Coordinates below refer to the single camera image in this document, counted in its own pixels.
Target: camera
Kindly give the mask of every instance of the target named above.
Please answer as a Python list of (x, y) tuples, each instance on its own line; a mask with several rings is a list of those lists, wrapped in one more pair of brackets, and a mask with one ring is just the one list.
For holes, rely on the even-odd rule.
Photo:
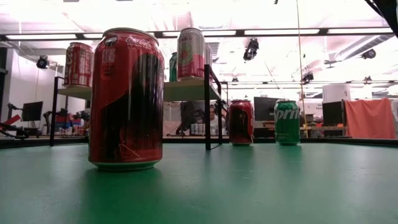
[(244, 51), (243, 59), (245, 61), (252, 60), (257, 55), (259, 49), (259, 42), (257, 38), (251, 38), (246, 50)]
[(373, 50), (373, 49), (370, 49), (367, 52), (363, 53), (361, 55), (361, 58), (363, 58), (363, 59), (368, 59), (368, 58), (372, 59), (372, 58), (375, 58), (375, 56), (376, 56), (376, 51)]
[(38, 59), (38, 61), (36, 63), (37, 68), (48, 69), (50, 63), (47, 59), (48, 59), (47, 56), (40, 56), (40, 58)]

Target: fluorescent light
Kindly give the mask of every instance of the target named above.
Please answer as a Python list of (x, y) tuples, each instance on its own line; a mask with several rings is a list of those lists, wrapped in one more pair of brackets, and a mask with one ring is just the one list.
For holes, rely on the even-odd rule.
[[(300, 34), (317, 34), (319, 29), (300, 29)], [(298, 29), (284, 29), (284, 30), (246, 30), (244, 35), (289, 35), (299, 34)]]
[(180, 32), (163, 32), (165, 37), (177, 37), (178, 35), (180, 35)]
[(391, 28), (353, 28), (353, 29), (330, 29), (328, 34), (366, 34), (366, 33), (392, 33)]
[(39, 34), (39, 35), (7, 35), (9, 40), (57, 40), (57, 39), (76, 39), (74, 34)]
[(102, 34), (83, 34), (86, 38), (89, 39), (100, 39), (102, 38)]
[(212, 35), (235, 35), (236, 31), (235, 30), (208, 30), (208, 31), (203, 31), (203, 35), (205, 36), (212, 36)]

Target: desk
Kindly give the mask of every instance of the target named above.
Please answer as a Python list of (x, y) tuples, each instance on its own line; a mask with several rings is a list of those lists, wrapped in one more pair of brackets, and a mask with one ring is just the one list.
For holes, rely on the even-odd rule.
[(155, 168), (98, 172), (87, 144), (0, 150), (0, 223), (383, 223), (398, 150), (164, 144)]

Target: aluminum can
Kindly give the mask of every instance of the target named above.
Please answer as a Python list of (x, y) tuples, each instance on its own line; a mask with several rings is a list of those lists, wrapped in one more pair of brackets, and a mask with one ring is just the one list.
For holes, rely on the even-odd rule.
[(211, 51), (210, 44), (206, 43), (206, 50), (205, 50), (205, 64), (212, 66), (213, 65), (213, 52)]
[(93, 49), (91, 46), (72, 42), (67, 48), (65, 79), (63, 85), (91, 87)]
[(279, 100), (275, 105), (275, 141), (282, 145), (300, 142), (300, 115), (295, 101)]
[(177, 53), (172, 53), (169, 60), (169, 82), (177, 81)]
[(88, 160), (147, 169), (162, 158), (164, 58), (141, 30), (107, 30), (95, 50)]
[(229, 141), (234, 145), (253, 143), (253, 106), (249, 100), (233, 100), (229, 107)]
[(177, 80), (204, 77), (205, 38), (199, 29), (183, 29), (177, 41)]

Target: pink curtain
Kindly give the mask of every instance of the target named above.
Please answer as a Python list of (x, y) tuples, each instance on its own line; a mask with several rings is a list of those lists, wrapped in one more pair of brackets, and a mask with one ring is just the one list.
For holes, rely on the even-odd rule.
[(345, 101), (347, 136), (395, 139), (391, 103), (388, 99)]

